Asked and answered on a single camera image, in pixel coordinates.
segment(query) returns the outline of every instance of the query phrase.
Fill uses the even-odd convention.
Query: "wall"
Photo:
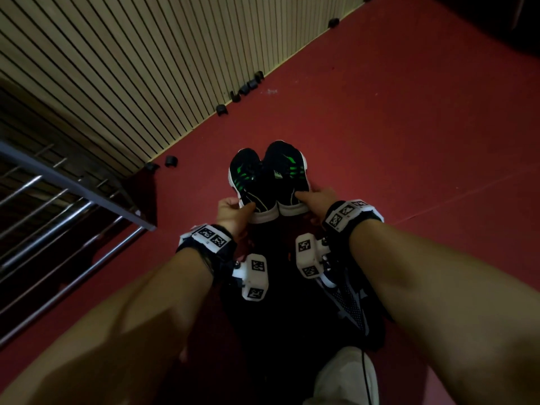
[[[0,88],[44,128],[4,105],[0,126],[55,129],[129,176],[361,3],[0,0]]]

